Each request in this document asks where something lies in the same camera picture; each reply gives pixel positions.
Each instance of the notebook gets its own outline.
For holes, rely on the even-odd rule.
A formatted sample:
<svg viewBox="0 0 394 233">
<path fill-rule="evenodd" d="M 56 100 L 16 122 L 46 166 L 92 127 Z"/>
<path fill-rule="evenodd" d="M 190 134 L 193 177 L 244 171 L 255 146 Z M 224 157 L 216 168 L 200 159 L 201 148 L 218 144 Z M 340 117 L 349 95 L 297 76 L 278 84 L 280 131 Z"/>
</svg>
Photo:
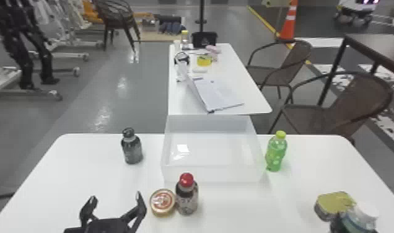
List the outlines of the notebook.
<svg viewBox="0 0 394 233">
<path fill-rule="evenodd" d="M 209 113 L 243 105 L 243 101 L 221 81 L 190 76 L 187 76 L 186 80 L 191 91 Z"/>
</svg>

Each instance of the traffic cone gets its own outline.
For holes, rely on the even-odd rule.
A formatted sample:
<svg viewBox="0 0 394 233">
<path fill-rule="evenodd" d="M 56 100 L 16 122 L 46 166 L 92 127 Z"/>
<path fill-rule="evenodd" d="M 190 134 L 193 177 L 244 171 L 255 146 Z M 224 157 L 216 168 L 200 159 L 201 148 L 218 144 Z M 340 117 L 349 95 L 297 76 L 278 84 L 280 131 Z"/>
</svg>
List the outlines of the traffic cone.
<svg viewBox="0 0 394 233">
<path fill-rule="evenodd" d="M 292 0 L 289 6 L 287 18 L 285 19 L 284 26 L 282 27 L 280 38 L 284 40 L 294 39 L 294 27 L 296 26 L 298 0 Z"/>
</svg>

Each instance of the red cap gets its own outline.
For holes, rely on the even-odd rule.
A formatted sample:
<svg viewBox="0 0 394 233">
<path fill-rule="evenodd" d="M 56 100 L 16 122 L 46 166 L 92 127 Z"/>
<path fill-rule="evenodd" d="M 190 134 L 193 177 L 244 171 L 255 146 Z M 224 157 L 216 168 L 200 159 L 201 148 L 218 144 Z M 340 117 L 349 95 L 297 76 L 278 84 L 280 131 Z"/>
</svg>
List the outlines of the red cap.
<svg viewBox="0 0 394 233">
<path fill-rule="evenodd" d="M 188 188 L 191 187 L 194 183 L 194 178 L 193 175 L 191 173 L 183 173 L 180 175 L 180 185 Z"/>
</svg>

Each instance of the yellow tape roll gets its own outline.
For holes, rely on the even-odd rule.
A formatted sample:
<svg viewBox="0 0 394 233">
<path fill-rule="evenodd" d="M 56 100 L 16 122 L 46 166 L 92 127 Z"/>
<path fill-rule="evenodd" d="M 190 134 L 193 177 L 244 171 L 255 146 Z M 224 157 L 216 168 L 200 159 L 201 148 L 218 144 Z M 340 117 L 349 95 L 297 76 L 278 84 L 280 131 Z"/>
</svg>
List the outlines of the yellow tape roll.
<svg viewBox="0 0 394 233">
<path fill-rule="evenodd" d="M 212 58 L 210 56 L 202 55 L 197 58 L 197 65 L 199 66 L 209 66 L 211 65 Z"/>
</svg>

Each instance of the white bottle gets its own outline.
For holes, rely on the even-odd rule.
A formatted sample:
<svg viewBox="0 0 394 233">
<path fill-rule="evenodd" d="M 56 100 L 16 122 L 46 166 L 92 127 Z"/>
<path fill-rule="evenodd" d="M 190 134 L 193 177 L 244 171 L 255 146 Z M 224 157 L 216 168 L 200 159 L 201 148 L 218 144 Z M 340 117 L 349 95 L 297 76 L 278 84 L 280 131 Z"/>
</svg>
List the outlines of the white bottle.
<svg viewBox="0 0 394 233">
<path fill-rule="evenodd" d="M 188 50 L 190 43 L 190 39 L 188 37 L 188 31 L 187 30 L 182 30 L 181 31 L 181 45 L 182 45 L 182 50 Z"/>
</svg>

